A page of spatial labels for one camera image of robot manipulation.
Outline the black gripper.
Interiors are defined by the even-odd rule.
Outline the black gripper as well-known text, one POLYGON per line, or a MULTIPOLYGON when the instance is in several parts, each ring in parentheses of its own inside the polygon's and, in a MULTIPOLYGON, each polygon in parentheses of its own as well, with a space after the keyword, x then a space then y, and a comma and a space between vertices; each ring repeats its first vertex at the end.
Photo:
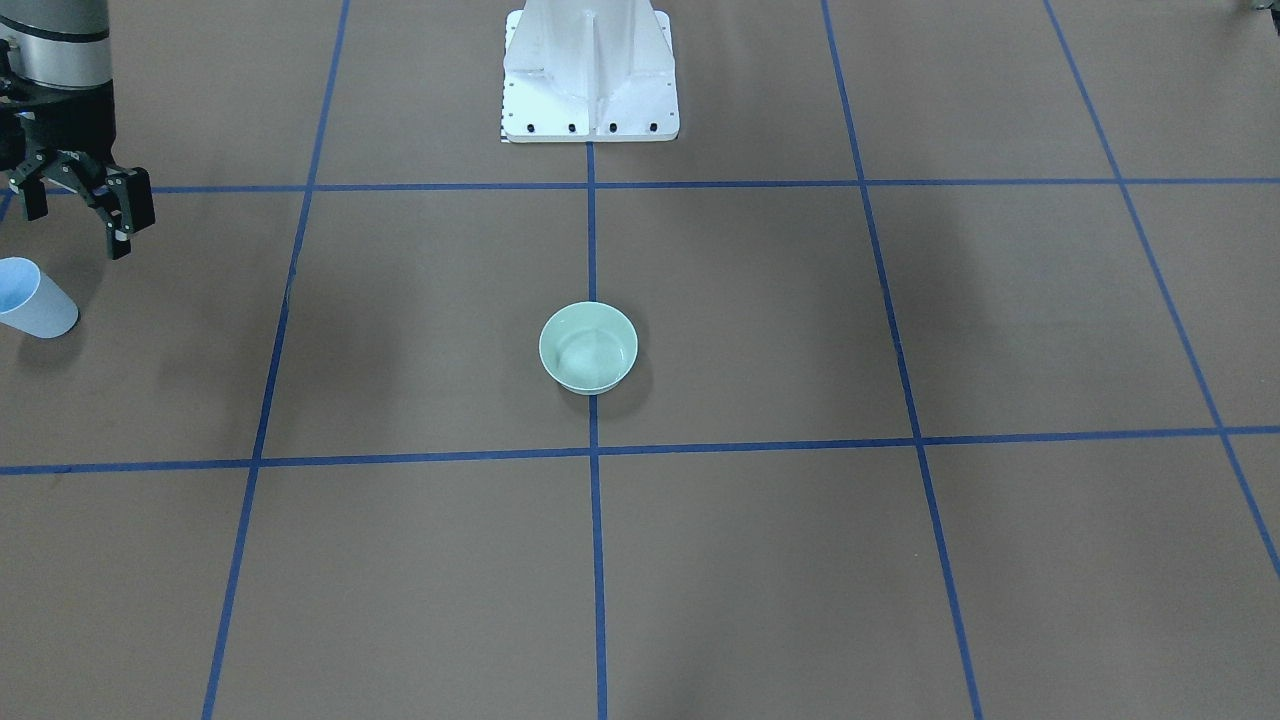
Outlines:
POLYGON ((49 210, 51 172, 61 152, 90 160, 64 160, 61 184, 101 220, 106 254, 131 254, 132 237, 156 222, 150 176, 141 167, 116 165, 115 85, 54 88, 31 82, 3 83, 1 168, 24 219, 49 210))

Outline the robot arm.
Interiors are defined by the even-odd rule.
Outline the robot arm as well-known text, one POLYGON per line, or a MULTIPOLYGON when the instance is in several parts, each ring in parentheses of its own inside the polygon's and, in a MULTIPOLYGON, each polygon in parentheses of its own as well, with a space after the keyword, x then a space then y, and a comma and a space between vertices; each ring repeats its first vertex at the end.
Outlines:
POLYGON ((101 220, 108 256, 155 220, 150 176, 114 158, 116 104, 106 1, 1 4, 1 168, 24 218, 49 214, 49 186, 101 220))

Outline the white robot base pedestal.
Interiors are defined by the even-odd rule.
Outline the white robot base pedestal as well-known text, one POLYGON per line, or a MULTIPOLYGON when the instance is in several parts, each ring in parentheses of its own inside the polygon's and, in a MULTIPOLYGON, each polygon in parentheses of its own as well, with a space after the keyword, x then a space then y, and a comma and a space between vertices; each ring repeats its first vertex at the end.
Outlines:
POLYGON ((678 137, 669 14, 649 1, 527 1, 504 22, 500 138, 640 143, 678 137))

